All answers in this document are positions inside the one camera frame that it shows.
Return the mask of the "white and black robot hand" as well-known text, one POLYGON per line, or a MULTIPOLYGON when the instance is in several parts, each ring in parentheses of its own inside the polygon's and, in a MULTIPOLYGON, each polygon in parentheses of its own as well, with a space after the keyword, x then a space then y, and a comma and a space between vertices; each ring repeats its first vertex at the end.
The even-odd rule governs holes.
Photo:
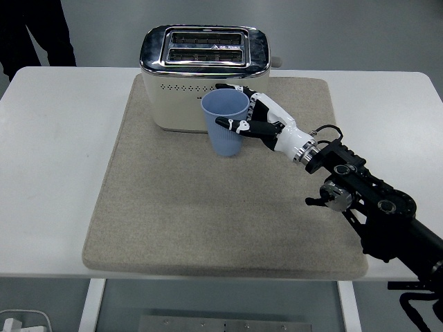
POLYGON ((291 161, 306 165, 319 152, 317 142, 268 95, 235 84, 216 84, 216 89, 235 89, 249 99, 245 120, 218 116, 215 123, 241 136, 259 138, 270 150, 284 153, 291 161))

